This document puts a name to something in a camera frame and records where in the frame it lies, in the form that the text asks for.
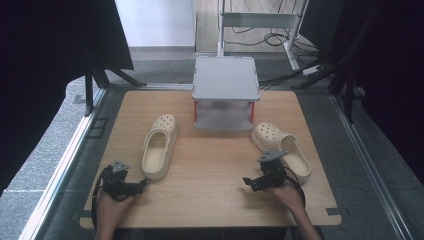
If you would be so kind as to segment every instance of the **crocs shoe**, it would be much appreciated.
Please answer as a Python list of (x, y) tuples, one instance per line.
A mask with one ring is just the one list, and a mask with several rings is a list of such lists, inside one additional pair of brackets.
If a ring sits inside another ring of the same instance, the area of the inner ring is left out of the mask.
[(161, 179), (168, 172), (178, 130), (177, 120), (171, 114), (162, 115), (155, 120), (144, 140), (141, 169), (146, 178)]
[(299, 142), (290, 134), (282, 132), (271, 123), (259, 123), (252, 132), (251, 138), (256, 147), (262, 152), (288, 151), (282, 157), (283, 165), (290, 168), (296, 175), (300, 184), (305, 183), (311, 176), (311, 165), (303, 154)]

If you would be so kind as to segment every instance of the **metal frame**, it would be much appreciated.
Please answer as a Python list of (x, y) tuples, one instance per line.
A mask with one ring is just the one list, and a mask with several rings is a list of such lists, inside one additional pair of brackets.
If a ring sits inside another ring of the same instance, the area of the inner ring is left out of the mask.
[[(106, 89), (99, 89), (94, 98), (94, 105), (98, 106), (105, 96)], [(79, 123), (76, 132), (74, 133), (71, 141), (69, 142), (68, 147), (66, 148), (61, 160), (59, 161), (56, 170), (53, 173), (49, 183), (47, 184), (46, 189), (43, 192), (40, 200), (37, 203), (34, 211), (32, 212), (24, 230), (22, 231), (19, 239), (35, 239), (37, 234), (45, 222), (47, 215), (50, 211), (50, 208), (58, 196), (60, 187), (64, 182), (66, 175), (69, 172), (69, 169), (75, 159), (75, 156), (81, 147), (81, 143), (84, 139), (85, 134), (88, 131), (88, 128), (91, 125), (91, 122), (94, 119), (94, 116), (97, 113), (97, 108), (94, 108), (94, 111), (90, 115), (82, 118)]]
[(380, 177), (380, 174), (378, 173), (377, 168), (373, 163), (373, 160), (368, 154), (368, 151), (364, 146), (362, 139), (356, 131), (355, 126), (345, 116), (343, 103), (340, 100), (340, 97), (336, 97), (335, 95), (331, 94), (330, 99), (334, 107), (336, 108), (336, 112), (340, 117), (340, 121), (342, 122), (346, 133), (352, 141), (353, 147), (358, 153), (358, 157), (361, 160), (365, 173), (367, 174), (371, 185), (374, 187), (377, 197), (380, 199), (380, 203), (383, 206), (383, 209), (385, 210), (387, 217), (390, 223), (392, 224), (396, 235), (398, 236), (398, 239), (414, 239), (411, 234), (411, 231), (408, 229), (408, 226), (405, 223), (404, 217), (402, 216), (386, 184)]
[(219, 40), (217, 56), (224, 56), (224, 27), (256, 27), (256, 28), (289, 28), (290, 38), (285, 42), (284, 49), (293, 71), (300, 71), (299, 64), (292, 52), (294, 40), (296, 39), (303, 13), (306, 8), (306, 0), (302, 2), (297, 14), (275, 14), (275, 13), (236, 13), (225, 12), (225, 0), (221, 1), (219, 12)]

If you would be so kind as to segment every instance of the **black curtain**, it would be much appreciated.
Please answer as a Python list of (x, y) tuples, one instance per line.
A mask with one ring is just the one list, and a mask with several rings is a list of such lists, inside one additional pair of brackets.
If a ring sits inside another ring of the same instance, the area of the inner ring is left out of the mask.
[(69, 82), (89, 64), (133, 65), (114, 0), (2, 0), (0, 31), (1, 194), (50, 125)]
[(424, 183), (424, 1), (386, 1), (359, 51), (362, 105)]

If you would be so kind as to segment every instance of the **stand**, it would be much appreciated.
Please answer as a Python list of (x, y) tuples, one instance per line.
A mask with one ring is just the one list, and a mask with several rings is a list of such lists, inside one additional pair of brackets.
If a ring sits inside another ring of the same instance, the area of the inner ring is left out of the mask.
[(75, 26), (71, 21), (68, 21), (69, 25), (72, 27), (72, 30), (75, 32), (76, 36), (79, 36), (79, 44), (81, 49), (84, 52), (84, 61), (85, 61), (85, 93), (86, 93), (86, 109), (85, 116), (89, 116), (94, 109), (94, 100), (93, 100), (93, 78), (96, 81), (99, 88), (109, 87), (110, 81), (106, 75), (105, 69), (111, 70), (116, 75), (120, 76), (125, 81), (131, 83), (134, 86), (146, 86), (146, 83), (139, 82), (136, 79), (132, 78), (128, 74), (124, 73), (120, 69), (115, 69), (112, 66), (109, 66), (105, 61), (98, 60), (96, 61), (95, 56), (93, 56), (90, 48), (88, 47), (87, 42), (84, 39), (83, 34), (80, 29)]
[(290, 38), (285, 42), (284, 49), (293, 71), (300, 71), (292, 52), (293, 43), (299, 33), (300, 22), (305, 12), (306, 2), (303, 1), (297, 14), (281, 13), (237, 13), (225, 12), (225, 0), (221, 1), (219, 12), (219, 41), (217, 56), (224, 56), (224, 27), (255, 27), (255, 28), (285, 28), (290, 29)]

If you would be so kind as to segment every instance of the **human hand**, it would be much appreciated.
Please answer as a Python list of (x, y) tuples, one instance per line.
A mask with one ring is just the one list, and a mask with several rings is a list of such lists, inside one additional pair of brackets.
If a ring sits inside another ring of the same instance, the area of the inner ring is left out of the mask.
[(272, 192), (293, 215), (298, 226), (301, 239), (321, 239), (321, 236), (312, 225), (308, 213), (303, 207), (302, 198), (293, 183), (285, 181), (280, 187), (268, 188), (267, 190)]
[(304, 210), (302, 198), (293, 183), (284, 181), (280, 187), (269, 188), (268, 191), (272, 192), (290, 212)]
[(134, 201), (135, 196), (128, 196), (124, 201), (117, 202), (104, 192), (103, 188), (100, 188), (97, 193), (97, 232), (95, 239), (112, 239), (115, 228)]

